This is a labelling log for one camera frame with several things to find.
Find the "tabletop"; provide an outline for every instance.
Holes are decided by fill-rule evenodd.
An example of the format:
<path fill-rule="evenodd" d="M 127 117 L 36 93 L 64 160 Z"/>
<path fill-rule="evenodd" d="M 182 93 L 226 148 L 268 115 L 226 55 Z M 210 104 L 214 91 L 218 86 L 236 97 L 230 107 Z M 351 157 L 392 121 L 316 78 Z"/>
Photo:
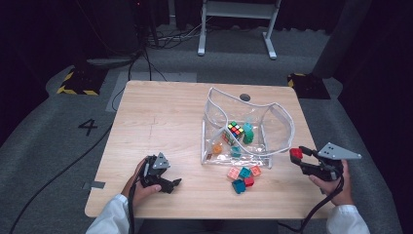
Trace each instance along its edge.
<path fill-rule="evenodd" d="M 120 193 L 136 165 L 147 155 L 162 152 L 170 168 L 163 178 L 182 178 L 171 194 L 157 193 L 135 210 L 145 218 L 298 218 L 324 198 L 320 190 L 292 164 L 288 152 L 275 155 L 273 168 L 262 168 L 253 186 L 237 194 L 227 177 L 228 166 L 202 165 L 202 123 L 211 87 L 234 97 L 249 94 L 250 102 L 277 102 L 295 125 L 292 147 L 315 148 L 294 91 L 289 87 L 230 84 L 129 81 L 117 112 L 85 213 L 98 216 Z M 307 157 L 316 164 L 317 159 Z M 314 218 L 326 218 L 332 204 Z"/>

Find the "gray carpet floor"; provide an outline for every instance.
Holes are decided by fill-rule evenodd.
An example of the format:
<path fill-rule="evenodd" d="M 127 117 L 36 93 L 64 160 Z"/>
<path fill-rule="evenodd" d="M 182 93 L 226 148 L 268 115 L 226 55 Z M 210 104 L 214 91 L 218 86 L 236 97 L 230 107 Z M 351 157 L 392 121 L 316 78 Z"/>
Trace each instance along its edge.
<path fill-rule="evenodd" d="M 275 31 L 272 41 L 278 59 L 270 60 L 260 34 L 263 30 L 213 31 L 207 35 L 204 57 L 197 56 L 195 37 L 173 49 L 148 49 L 149 59 L 163 73 L 195 73 L 200 83 L 287 86 L 288 74 L 312 71 L 328 40 L 320 31 Z M 50 97 L 20 123 L 0 149 L 0 233 L 8 233 L 30 197 L 91 148 L 114 120 L 116 112 L 106 108 L 118 77 L 128 68 L 109 70 L 100 96 L 58 95 L 70 68 L 51 77 L 46 87 Z M 131 71 L 148 72 L 146 60 L 140 58 Z M 317 148 L 334 142 L 362 154 L 362 160 L 350 162 L 354 199 L 361 215 L 371 233 L 402 233 L 392 193 L 337 100 L 341 84 L 334 78 L 324 84 L 331 99 L 300 99 Z M 78 126 L 90 119 L 97 129 L 87 136 L 87 130 Z M 106 141 L 107 136 L 33 200 L 15 233 L 87 230 L 93 219 L 85 216 L 89 193 L 82 186 L 94 180 Z M 283 222 L 296 227 L 300 223 Z M 290 231 L 280 227 L 280 233 Z M 311 220 L 304 233 L 325 233 L 325 220 Z"/>

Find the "white sleeve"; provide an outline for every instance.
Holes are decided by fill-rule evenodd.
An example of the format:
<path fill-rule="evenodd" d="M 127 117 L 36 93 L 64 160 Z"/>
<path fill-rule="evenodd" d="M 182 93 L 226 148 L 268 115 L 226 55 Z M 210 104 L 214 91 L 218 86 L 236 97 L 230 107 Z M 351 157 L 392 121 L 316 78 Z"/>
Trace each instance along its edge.
<path fill-rule="evenodd" d="M 355 206 L 343 205 L 333 208 L 329 214 L 327 233 L 369 234 L 370 231 Z"/>
<path fill-rule="evenodd" d="M 128 199 L 118 194 L 103 208 L 102 213 L 94 220 L 86 231 L 94 233 L 128 233 L 130 228 L 128 218 Z"/>

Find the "transparent plastic bag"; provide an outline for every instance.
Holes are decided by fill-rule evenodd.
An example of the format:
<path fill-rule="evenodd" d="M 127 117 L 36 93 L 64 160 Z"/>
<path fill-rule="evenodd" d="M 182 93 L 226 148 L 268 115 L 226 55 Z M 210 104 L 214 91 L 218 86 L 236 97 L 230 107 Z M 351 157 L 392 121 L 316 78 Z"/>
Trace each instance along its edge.
<path fill-rule="evenodd" d="M 272 168 L 273 155 L 290 148 L 294 132 L 291 116 L 278 103 L 256 105 L 211 88 L 203 120 L 201 161 Z"/>

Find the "white metal stand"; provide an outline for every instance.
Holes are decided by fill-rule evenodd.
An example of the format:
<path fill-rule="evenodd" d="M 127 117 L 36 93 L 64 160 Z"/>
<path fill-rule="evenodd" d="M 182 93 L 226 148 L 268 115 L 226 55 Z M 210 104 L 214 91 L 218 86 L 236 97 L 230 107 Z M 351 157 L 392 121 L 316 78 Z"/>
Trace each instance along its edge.
<path fill-rule="evenodd" d="M 215 16 L 270 20 L 268 31 L 263 32 L 262 34 L 264 37 L 265 45 L 267 46 L 270 59 L 276 59 L 277 54 L 274 50 L 273 43 L 271 42 L 271 34 L 273 32 L 277 14 L 279 13 L 281 1 L 282 0 L 277 0 L 276 4 L 253 4 L 236 2 L 214 2 L 204 0 L 198 55 L 203 56 L 206 53 L 207 16 Z"/>

